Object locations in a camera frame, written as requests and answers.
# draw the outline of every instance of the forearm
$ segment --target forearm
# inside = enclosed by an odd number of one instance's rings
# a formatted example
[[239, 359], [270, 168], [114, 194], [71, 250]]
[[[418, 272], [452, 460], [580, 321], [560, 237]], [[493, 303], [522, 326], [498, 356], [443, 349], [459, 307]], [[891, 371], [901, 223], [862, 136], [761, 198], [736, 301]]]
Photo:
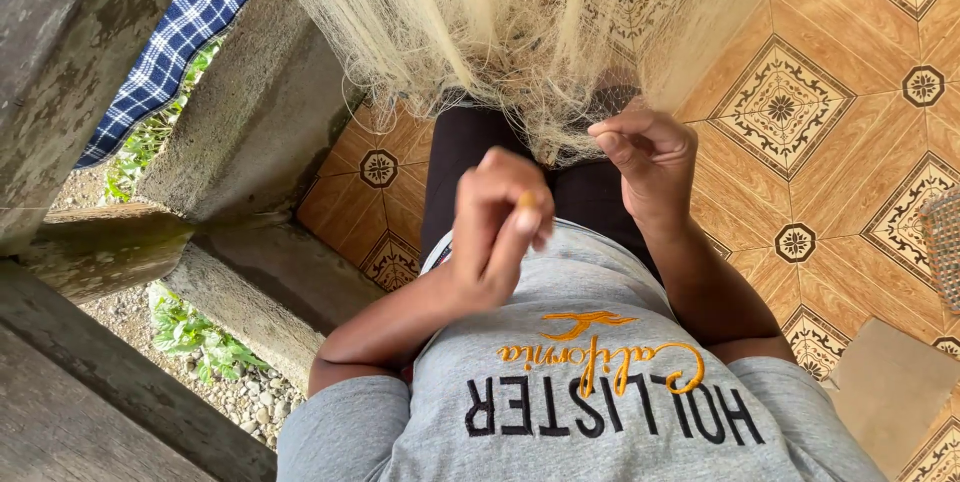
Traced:
[[444, 265], [387, 294], [334, 330], [317, 358], [401, 370], [437, 330], [461, 316], [450, 284]]
[[696, 221], [686, 223], [670, 232], [643, 233], [683, 328], [703, 346], [780, 336], [760, 295], [720, 257]]

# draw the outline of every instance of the person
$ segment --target person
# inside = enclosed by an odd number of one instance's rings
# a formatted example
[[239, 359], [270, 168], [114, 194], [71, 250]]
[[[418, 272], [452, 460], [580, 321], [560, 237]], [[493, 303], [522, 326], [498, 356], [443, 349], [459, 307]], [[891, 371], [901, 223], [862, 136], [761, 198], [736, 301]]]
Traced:
[[635, 99], [588, 133], [548, 171], [438, 117], [423, 272], [320, 346], [280, 480], [884, 480], [691, 218], [695, 131]]

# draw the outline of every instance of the green plant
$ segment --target green plant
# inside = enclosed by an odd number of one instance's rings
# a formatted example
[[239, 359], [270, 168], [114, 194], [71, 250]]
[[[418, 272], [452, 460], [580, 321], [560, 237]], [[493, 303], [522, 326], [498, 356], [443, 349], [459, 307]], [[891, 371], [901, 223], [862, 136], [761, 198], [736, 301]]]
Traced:
[[246, 369], [251, 366], [263, 370], [270, 368], [246, 345], [210, 322], [161, 282], [150, 284], [149, 293], [150, 318], [158, 330], [153, 336], [153, 346], [168, 355], [185, 356], [200, 351], [202, 356], [196, 361], [197, 375], [205, 382], [210, 382], [217, 374], [225, 379], [239, 378], [235, 365]]
[[161, 151], [161, 146], [170, 136], [174, 124], [184, 111], [190, 94], [200, 82], [204, 71], [210, 66], [213, 57], [220, 51], [223, 41], [223, 37], [214, 39], [197, 53], [190, 69], [183, 76], [176, 99], [167, 108], [140, 122], [126, 139], [126, 143], [114, 156], [110, 167], [106, 170], [104, 200], [127, 202], [133, 196], [143, 170]]

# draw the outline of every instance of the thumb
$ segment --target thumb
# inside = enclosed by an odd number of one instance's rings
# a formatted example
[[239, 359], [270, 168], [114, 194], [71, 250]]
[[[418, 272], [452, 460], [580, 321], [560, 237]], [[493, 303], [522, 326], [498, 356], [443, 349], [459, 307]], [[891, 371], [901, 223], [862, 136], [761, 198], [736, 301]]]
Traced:
[[520, 262], [540, 229], [543, 218], [540, 210], [533, 207], [517, 206], [513, 210], [493, 243], [484, 273], [487, 278], [500, 285], [509, 284], [511, 288], [516, 286], [521, 278]]
[[616, 131], [606, 131], [597, 135], [597, 145], [613, 162], [627, 183], [640, 181], [653, 167], [643, 152], [634, 147], [626, 137]]

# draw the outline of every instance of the tile floor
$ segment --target tile floor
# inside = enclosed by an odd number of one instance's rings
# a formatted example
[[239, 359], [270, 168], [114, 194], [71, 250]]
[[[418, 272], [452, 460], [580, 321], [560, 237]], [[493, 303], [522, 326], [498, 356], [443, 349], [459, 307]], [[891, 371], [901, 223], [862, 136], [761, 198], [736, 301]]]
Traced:
[[[871, 316], [960, 358], [917, 223], [960, 182], [960, 0], [761, 0], [675, 115], [694, 215], [814, 377]], [[296, 213], [388, 290], [418, 273], [431, 133], [352, 122]], [[960, 481], [958, 455], [960, 387], [899, 478]]]

